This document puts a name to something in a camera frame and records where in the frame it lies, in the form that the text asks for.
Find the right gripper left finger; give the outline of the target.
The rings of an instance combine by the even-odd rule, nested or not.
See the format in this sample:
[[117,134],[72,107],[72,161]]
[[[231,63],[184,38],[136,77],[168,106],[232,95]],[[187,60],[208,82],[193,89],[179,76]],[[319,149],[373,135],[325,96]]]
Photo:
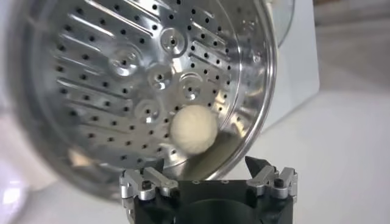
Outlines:
[[126,169],[119,176],[121,198],[138,197],[149,201],[156,197],[157,192],[164,197],[173,197],[179,191],[179,183],[162,174],[164,159],[158,159],[150,166],[140,170]]

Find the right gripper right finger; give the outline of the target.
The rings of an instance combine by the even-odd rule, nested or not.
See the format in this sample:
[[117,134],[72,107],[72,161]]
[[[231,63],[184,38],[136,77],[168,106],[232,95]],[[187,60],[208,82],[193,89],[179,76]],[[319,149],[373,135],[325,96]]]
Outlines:
[[291,197],[297,200],[298,173],[291,167],[284,167],[280,172],[265,159],[245,156],[245,163],[250,172],[251,179],[246,184],[258,197],[265,193],[276,199]]

